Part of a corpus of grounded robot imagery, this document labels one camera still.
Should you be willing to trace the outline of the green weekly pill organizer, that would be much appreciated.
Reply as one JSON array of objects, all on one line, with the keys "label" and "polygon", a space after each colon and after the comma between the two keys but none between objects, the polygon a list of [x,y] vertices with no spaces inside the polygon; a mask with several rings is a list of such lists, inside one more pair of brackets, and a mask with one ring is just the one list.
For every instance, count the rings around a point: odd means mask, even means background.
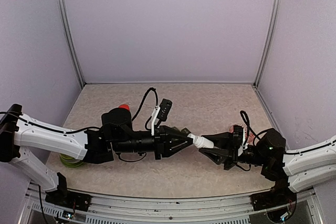
[{"label": "green weekly pill organizer", "polygon": [[175,129],[175,130],[177,130],[177,131],[179,131],[179,132],[181,132],[181,133],[183,133],[185,135],[191,134],[190,130],[188,128],[186,128],[186,127],[183,128],[183,129],[179,129],[176,126],[174,126],[173,129]]}]

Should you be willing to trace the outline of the small clear white-capped bottle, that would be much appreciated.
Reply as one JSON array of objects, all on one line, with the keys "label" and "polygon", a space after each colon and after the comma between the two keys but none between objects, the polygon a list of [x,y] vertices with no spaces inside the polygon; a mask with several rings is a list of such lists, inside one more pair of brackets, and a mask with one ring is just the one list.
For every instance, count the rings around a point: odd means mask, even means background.
[{"label": "small clear white-capped bottle", "polygon": [[214,148],[214,143],[202,136],[195,136],[193,138],[193,144],[197,148]]}]

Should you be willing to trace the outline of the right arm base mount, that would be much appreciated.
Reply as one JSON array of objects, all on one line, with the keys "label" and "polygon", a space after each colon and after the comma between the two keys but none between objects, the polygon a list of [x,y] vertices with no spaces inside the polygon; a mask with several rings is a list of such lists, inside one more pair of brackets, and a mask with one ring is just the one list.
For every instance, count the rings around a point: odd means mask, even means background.
[{"label": "right arm base mount", "polygon": [[250,196],[254,211],[260,211],[281,205],[289,204],[297,200],[297,194],[288,188],[265,191]]}]

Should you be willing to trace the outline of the white small bottle cap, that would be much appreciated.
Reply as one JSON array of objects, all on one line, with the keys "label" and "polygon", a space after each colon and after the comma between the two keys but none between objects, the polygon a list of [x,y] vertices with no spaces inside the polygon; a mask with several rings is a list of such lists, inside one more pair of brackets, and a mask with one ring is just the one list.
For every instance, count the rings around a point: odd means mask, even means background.
[{"label": "white small bottle cap", "polygon": [[194,134],[190,133],[187,137],[192,139],[193,143],[195,142],[196,136]]}]

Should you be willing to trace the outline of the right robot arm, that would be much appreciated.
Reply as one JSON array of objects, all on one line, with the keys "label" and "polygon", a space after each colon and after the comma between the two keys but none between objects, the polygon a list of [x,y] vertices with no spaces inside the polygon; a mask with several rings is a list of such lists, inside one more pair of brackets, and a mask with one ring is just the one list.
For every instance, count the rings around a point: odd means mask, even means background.
[{"label": "right robot arm", "polygon": [[273,205],[287,199],[289,190],[298,193],[335,178],[335,137],[298,150],[286,150],[286,139],[273,128],[255,145],[247,144],[240,130],[201,139],[205,143],[199,152],[225,170],[238,164],[260,166],[261,174],[277,186],[268,194]]}]

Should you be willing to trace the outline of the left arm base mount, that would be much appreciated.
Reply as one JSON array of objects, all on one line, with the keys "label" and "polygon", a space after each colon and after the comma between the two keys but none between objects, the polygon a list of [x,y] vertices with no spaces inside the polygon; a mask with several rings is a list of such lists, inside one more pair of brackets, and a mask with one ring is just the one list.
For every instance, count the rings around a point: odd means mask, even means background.
[{"label": "left arm base mount", "polygon": [[46,193],[45,201],[57,206],[80,210],[87,212],[91,203],[89,194],[78,193],[74,191],[52,191]]}]

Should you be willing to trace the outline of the red pill bottle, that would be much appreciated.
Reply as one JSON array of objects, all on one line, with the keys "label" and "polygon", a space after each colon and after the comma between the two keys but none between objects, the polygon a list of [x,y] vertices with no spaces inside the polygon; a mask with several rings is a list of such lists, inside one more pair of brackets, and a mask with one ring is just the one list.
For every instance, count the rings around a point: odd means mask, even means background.
[{"label": "red pill bottle", "polygon": [[127,104],[122,104],[120,106],[118,106],[119,109],[125,109],[127,111],[130,111],[130,107]]}]

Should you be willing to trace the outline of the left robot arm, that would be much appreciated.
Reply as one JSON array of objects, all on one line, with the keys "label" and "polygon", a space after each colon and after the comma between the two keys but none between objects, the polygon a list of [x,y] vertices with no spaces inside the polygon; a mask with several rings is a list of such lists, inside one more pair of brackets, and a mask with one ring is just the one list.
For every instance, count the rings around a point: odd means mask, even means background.
[{"label": "left robot arm", "polygon": [[154,153],[157,160],[171,157],[192,145],[188,134],[168,126],[153,126],[148,131],[134,131],[132,116],[123,104],[101,117],[102,126],[70,130],[41,121],[22,113],[22,106],[13,104],[1,112],[1,162],[12,163],[66,206],[73,201],[66,179],[47,169],[28,152],[35,147],[65,154],[89,164],[103,164],[114,160],[114,154]]}]

